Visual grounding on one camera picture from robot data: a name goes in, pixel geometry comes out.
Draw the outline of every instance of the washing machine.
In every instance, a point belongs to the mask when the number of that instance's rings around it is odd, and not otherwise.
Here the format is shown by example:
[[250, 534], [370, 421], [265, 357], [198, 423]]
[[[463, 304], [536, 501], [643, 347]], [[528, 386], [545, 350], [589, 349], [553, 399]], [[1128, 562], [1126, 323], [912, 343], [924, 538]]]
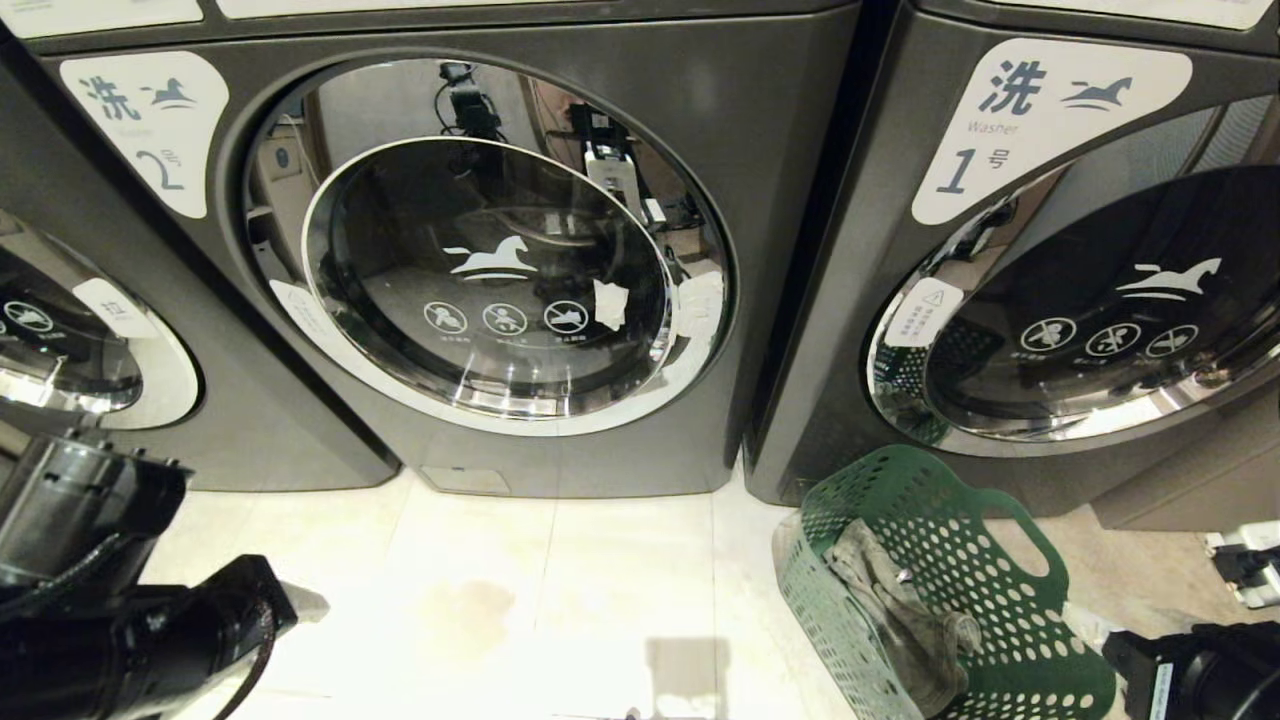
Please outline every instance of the washing machine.
[[890, 443], [1057, 514], [1280, 365], [1276, 4], [913, 0], [806, 225], [749, 486]]
[[436, 488], [728, 480], [855, 3], [5, 5]]
[[[0, 47], [0, 439], [93, 429], [195, 469], [196, 489], [374, 486], [397, 461], [207, 261], [12, 38]], [[164, 223], [168, 218], [152, 209]], [[302, 372], [302, 377], [294, 373]]]

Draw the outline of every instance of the gray cloth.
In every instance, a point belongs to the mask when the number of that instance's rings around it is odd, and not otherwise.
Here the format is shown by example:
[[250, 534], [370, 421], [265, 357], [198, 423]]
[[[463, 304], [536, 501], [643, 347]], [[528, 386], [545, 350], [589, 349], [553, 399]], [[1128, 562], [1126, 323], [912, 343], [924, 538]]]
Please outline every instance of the gray cloth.
[[982, 644], [973, 616], [929, 612], [915, 588], [899, 582], [902, 569], [861, 520], [850, 523], [822, 557], [876, 624], [893, 670], [925, 717], [968, 689], [959, 656]]

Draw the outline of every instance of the washer door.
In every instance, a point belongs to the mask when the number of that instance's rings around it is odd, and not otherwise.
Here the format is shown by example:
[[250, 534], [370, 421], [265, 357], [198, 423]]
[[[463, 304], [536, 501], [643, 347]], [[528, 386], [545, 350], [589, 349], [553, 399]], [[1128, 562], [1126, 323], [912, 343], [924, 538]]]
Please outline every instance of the washer door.
[[0, 398], [155, 428], [200, 397], [168, 325], [56, 240], [0, 210]]
[[255, 256], [348, 372], [448, 421], [567, 436], [689, 387], [722, 327], [709, 204], [577, 95], [458, 60], [333, 69], [252, 150]]
[[1111, 142], [988, 208], [881, 320], [876, 406], [943, 450], [1050, 455], [1275, 375], [1277, 161], [1280, 102], [1257, 97]]

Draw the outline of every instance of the plastic basket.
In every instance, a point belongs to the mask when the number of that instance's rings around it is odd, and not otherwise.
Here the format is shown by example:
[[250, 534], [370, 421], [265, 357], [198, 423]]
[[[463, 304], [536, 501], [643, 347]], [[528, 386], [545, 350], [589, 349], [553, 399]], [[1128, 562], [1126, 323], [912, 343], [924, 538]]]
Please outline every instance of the plastic basket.
[[[1048, 561], [1036, 577], [1018, 566], [982, 521], [1018, 521]], [[1068, 573], [1021, 505], [977, 491], [928, 452], [891, 446], [814, 487], [804, 530], [778, 580], [787, 605], [859, 720], [920, 717], [888, 664], [876, 630], [822, 553], [861, 518], [890, 556], [909, 569], [934, 612], [959, 610], [982, 625], [982, 648], [961, 660], [969, 691], [937, 717], [950, 720], [1097, 720], [1115, 698], [1115, 674], [1062, 623]]]

